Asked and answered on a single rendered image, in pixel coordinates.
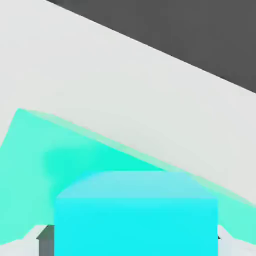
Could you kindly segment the small cyan cube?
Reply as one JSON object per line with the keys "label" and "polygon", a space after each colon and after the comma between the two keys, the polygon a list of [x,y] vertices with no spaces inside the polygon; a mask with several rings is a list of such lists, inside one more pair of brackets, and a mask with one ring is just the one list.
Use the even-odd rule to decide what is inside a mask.
{"label": "small cyan cube", "polygon": [[218,256],[218,201],[185,173],[105,171],[62,191],[55,256]]}

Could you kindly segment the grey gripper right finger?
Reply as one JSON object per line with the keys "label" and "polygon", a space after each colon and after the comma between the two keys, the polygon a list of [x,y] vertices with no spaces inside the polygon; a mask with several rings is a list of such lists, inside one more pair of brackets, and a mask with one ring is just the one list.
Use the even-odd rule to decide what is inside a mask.
{"label": "grey gripper right finger", "polygon": [[234,238],[218,225],[218,256],[256,256],[256,245]]}

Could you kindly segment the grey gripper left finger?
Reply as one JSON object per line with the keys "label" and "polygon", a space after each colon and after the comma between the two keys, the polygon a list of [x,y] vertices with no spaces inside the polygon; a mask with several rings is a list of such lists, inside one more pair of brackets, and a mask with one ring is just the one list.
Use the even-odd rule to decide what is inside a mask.
{"label": "grey gripper left finger", "polygon": [[54,225],[36,225],[24,238],[0,245],[0,256],[55,256],[54,235]]}

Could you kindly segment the large turquoise box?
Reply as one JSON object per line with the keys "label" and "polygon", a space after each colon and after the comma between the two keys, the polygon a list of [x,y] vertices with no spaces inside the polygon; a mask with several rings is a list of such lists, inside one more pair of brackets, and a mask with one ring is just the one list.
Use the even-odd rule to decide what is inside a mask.
{"label": "large turquoise box", "polygon": [[60,117],[18,109],[0,146],[0,245],[54,222],[54,200],[96,171],[180,169]]}

